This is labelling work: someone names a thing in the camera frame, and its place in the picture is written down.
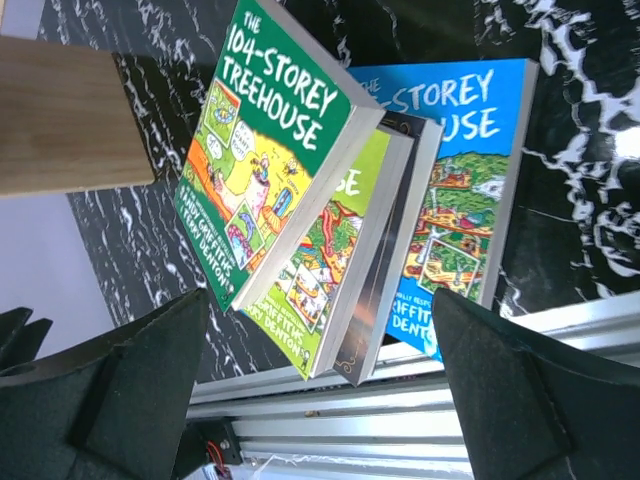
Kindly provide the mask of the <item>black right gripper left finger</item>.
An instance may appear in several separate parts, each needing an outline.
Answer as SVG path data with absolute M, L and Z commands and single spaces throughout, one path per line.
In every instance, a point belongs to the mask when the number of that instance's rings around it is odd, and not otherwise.
M 169 479 L 208 322 L 196 289 L 1 371 L 4 479 Z

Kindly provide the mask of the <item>dark Tale of Two Cities book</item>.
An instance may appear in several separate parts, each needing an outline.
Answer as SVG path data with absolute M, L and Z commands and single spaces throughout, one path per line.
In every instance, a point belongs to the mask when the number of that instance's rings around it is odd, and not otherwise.
M 358 386 L 373 373 L 434 166 L 442 127 L 414 115 L 388 112 L 382 125 L 413 140 L 378 248 L 361 289 L 333 369 Z

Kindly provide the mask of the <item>blue 26-storey treehouse book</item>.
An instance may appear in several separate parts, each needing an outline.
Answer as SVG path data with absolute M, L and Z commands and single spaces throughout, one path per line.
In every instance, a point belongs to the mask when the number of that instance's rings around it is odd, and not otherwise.
M 443 128 L 387 322 L 388 335 L 439 360 L 435 292 L 493 302 L 539 66 L 515 58 L 349 71 L 387 110 Z

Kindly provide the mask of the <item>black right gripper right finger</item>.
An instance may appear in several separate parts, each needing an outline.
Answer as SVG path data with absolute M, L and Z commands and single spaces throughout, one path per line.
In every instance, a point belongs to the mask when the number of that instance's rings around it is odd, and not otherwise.
M 638 368 L 449 290 L 436 292 L 432 313 L 475 478 L 638 478 Z

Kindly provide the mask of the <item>dark green 104-storey treehouse book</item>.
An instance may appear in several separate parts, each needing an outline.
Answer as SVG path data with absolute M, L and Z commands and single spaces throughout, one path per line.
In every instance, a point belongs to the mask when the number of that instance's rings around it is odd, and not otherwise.
M 384 114 L 275 1 L 241 1 L 175 194 L 222 310 L 263 295 Z

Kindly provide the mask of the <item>light green 65-storey treehouse book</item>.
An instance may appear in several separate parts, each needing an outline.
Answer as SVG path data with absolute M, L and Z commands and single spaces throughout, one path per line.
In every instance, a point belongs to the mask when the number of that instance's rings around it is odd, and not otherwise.
M 413 144 L 378 128 L 272 286 L 242 311 L 305 380 L 327 370 L 344 338 Z

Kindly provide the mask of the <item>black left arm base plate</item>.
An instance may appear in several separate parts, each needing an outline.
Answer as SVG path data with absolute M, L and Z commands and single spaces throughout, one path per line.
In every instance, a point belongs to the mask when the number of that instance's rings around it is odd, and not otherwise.
M 171 479 L 186 479 L 211 466 L 215 479 L 232 479 L 232 466 L 243 463 L 230 417 L 188 420 L 181 435 Z

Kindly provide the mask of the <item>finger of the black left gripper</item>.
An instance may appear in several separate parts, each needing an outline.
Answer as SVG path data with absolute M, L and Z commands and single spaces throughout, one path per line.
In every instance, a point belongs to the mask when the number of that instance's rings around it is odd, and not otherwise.
M 26 323 L 32 309 L 18 307 L 1 314 L 1 364 L 17 365 L 28 360 L 30 347 Z
M 24 326 L 14 340 L 9 351 L 9 366 L 17 366 L 34 360 L 53 322 L 39 319 Z

